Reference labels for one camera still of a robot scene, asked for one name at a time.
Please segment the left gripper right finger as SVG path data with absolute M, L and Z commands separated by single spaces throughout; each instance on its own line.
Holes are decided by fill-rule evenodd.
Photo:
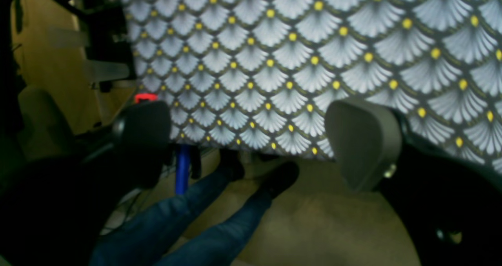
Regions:
M 325 134 L 353 191 L 378 191 L 423 266 L 501 265 L 501 175 L 448 154 L 405 114 L 362 99 L 332 102 Z

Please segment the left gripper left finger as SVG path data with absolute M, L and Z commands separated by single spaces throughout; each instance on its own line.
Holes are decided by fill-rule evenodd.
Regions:
M 120 200 L 154 187 L 168 157 L 170 109 L 124 109 L 88 151 L 29 162 L 1 185 L 1 257 L 13 266 L 86 266 Z

